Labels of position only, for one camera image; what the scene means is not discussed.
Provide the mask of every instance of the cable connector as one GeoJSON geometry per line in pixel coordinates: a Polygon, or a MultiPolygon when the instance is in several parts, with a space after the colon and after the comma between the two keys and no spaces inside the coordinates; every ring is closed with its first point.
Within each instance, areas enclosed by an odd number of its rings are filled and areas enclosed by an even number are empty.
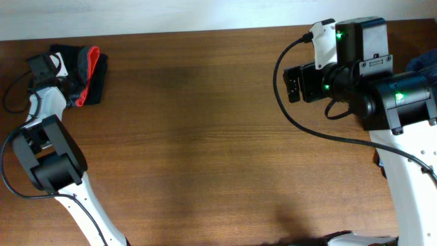
{"type": "Polygon", "coordinates": [[[302,36],[301,40],[302,40],[305,44],[307,44],[307,43],[309,43],[309,42],[312,42],[312,41],[313,41],[313,38],[314,38],[313,33],[309,31],[308,33],[306,33],[306,34],[304,34],[304,35],[302,36]]]}

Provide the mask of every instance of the led light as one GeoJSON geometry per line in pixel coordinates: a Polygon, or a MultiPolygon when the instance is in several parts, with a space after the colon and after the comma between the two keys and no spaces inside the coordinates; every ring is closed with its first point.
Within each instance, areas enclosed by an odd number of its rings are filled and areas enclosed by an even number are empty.
{"type": "Polygon", "coordinates": [[[404,98],[404,95],[402,93],[396,93],[395,97],[396,100],[402,100],[404,98]]]}

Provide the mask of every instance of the brown tabletop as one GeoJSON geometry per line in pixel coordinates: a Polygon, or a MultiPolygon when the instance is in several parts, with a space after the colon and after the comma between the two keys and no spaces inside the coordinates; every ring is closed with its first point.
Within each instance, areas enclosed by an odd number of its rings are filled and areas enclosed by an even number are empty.
{"type": "MultiPolygon", "coordinates": [[[[274,63],[309,28],[0,42],[0,92],[50,44],[96,45],[109,56],[102,102],[66,110],[62,122],[87,158],[94,193],[133,245],[259,245],[340,230],[397,235],[375,150],[303,133],[276,103],[274,63]]],[[[437,47],[433,20],[388,28],[396,72],[437,47]]],[[[312,60],[313,46],[300,44],[281,70],[312,60]]],[[[287,102],[281,77],[279,85],[287,102]]],[[[14,89],[10,107],[25,105],[24,88],[14,89]]],[[[354,116],[327,120],[328,102],[286,107],[313,130],[369,139],[354,116]]],[[[1,139],[24,120],[0,110],[1,139]]],[[[5,171],[19,191],[41,194],[10,148],[5,171]]],[[[88,242],[59,202],[23,200],[2,183],[0,245],[88,242]]]]}

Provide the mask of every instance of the white backdrop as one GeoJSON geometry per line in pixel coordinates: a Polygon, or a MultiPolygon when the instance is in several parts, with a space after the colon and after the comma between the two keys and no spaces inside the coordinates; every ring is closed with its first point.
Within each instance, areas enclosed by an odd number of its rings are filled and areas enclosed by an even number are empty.
{"type": "Polygon", "coordinates": [[[433,18],[437,0],[1,0],[0,40],[433,18]]]}

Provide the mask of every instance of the wooden table surface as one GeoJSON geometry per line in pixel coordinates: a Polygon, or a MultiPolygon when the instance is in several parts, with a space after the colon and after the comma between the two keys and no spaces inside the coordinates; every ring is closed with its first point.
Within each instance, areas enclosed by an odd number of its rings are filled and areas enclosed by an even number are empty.
{"type": "MultiPolygon", "coordinates": [[[[274,63],[309,28],[0,42],[0,91],[50,44],[96,45],[109,56],[101,104],[64,111],[63,123],[87,158],[94,193],[133,245],[259,245],[340,230],[397,235],[375,150],[303,133],[276,103],[274,63]]],[[[396,72],[437,47],[432,20],[388,28],[396,72]]],[[[301,44],[281,69],[312,60],[313,46],[301,44]]],[[[279,85],[287,102],[281,78],[279,85]]],[[[9,105],[25,104],[23,88],[9,105]]],[[[326,120],[328,102],[286,107],[313,130],[369,139],[354,116],[326,120]]],[[[25,114],[0,117],[4,139],[25,114]]],[[[19,191],[40,193],[10,148],[5,170],[19,191]]],[[[0,245],[88,244],[58,202],[22,200],[1,184],[0,245]]]]}

